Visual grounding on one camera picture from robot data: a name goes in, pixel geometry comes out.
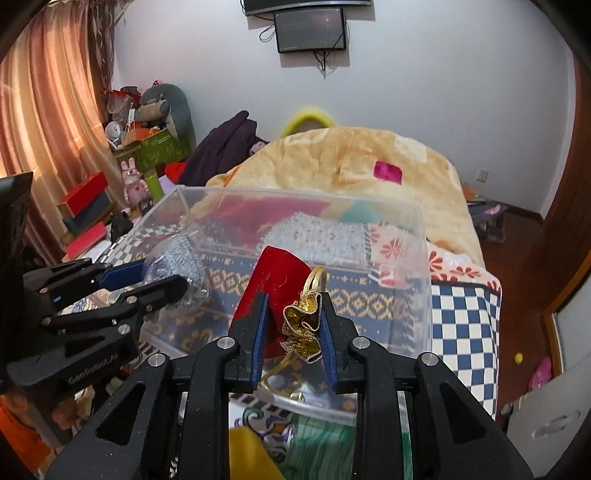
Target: orange curtain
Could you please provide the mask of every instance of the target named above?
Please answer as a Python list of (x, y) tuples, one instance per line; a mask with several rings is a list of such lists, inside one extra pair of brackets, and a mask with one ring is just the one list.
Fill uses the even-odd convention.
[(0, 65), (0, 176), (34, 174), (25, 238), (49, 264), (66, 232), (60, 199), (105, 172), (111, 200), (122, 181), (100, 122), (87, 40), (88, 0), (44, 8)]

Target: green box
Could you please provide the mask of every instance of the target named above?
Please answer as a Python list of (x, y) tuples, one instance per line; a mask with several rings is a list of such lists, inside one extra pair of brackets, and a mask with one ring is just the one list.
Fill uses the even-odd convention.
[(137, 169), (146, 173), (156, 165), (180, 161), (188, 157), (190, 153), (189, 142), (185, 138), (175, 139), (166, 128), (142, 140), (139, 144), (133, 143), (116, 151), (115, 158), (118, 163), (121, 163), (129, 157), (133, 157)]

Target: pink slipper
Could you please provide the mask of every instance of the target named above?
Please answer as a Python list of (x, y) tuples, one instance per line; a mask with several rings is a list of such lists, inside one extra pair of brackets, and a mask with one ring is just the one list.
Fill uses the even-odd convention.
[(552, 360), (547, 356), (541, 361), (534, 375), (531, 377), (530, 391), (546, 385), (550, 380), (552, 380)]

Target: red velvet jewelry stand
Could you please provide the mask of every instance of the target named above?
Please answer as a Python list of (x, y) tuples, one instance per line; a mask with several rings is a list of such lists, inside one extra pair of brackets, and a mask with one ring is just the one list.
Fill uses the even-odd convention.
[(283, 309), (300, 298), (311, 271), (311, 268), (295, 255), (275, 247), (266, 247), (256, 262), (232, 322), (250, 313), (257, 293), (264, 292), (269, 295), (269, 327), (265, 358), (285, 355), (285, 350), (280, 345), (285, 338), (281, 333)]

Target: beige floral blanket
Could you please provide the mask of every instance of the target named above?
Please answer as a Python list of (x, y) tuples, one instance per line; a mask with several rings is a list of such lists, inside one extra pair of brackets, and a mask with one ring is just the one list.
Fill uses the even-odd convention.
[(429, 241), (484, 266), (454, 166), (435, 150), (390, 131), (334, 127), (285, 137), (207, 186), (315, 190), (414, 202), (421, 207)]

